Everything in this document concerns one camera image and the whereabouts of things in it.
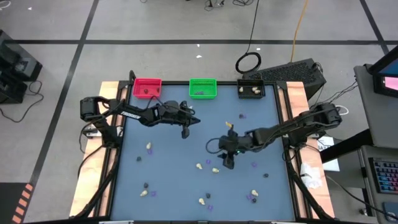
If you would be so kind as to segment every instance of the orange striped tape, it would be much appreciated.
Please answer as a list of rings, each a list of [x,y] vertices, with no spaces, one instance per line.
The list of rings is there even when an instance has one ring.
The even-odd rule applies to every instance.
[[[25,189],[22,191],[21,197],[18,201],[18,205],[15,209],[15,214],[12,216],[12,221],[14,223],[22,223],[24,220],[27,205],[29,204],[30,198],[33,193],[33,186],[31,184],[26,184]]]

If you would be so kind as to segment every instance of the keyboard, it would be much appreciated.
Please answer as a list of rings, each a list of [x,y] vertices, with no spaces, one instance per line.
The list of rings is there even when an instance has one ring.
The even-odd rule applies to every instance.
[[[370,158],[377,191],[386,194],[398,194],[398,161]]]
[[[301,81],[304,84],[308,84],[317,80],[314,74],[316,71],[312,68],[313,64],[313,60],[306,59],[248,73],[244,75],[244,78],[263,79],[267,82],[282,80],[287,82]]]

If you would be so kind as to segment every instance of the garlic clove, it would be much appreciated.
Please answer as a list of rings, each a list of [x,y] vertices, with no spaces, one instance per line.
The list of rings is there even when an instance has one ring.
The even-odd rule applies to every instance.
[[[199,203],[201,203],[202,205],[205,205],[205,201],[203,198],[199,198]]]
[[[253,194],[253,195],[256,196],[256,197],[259,196],[259,194],[258,194],[258,192],[257,192],[256,190],[251,190],[251,194]]]
[[[147,195],[147,194],[148,194],[148,191],[147,191],[147,190],[144,190],[143,192],[141,192],[140,196],[143,197],[143,196],[145,196],[145,195]]]

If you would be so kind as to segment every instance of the table leg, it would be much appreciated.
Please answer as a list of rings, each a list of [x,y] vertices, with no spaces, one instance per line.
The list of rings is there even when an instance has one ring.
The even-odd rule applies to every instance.
[[[358,150],[361,146],[372,146],[373,140],[369,129],[366,129],[349,139],[339,142],[334,146],[323,150],[321,154],[322,163],[329,162],[347,153]]]

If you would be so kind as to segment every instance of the black bin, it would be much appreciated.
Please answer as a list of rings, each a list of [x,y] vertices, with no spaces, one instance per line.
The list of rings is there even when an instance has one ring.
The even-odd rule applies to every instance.
[[[240,93],[239,89],[243,87],[243,92]],[[257,87],[261,92],[255,94],[252,91],[253,87]],[[263,80],[243,80],[238,79],[238,85],[236,91],[238,92],[239,99],[261,99],[266,95],[266,89],[264,88]]]

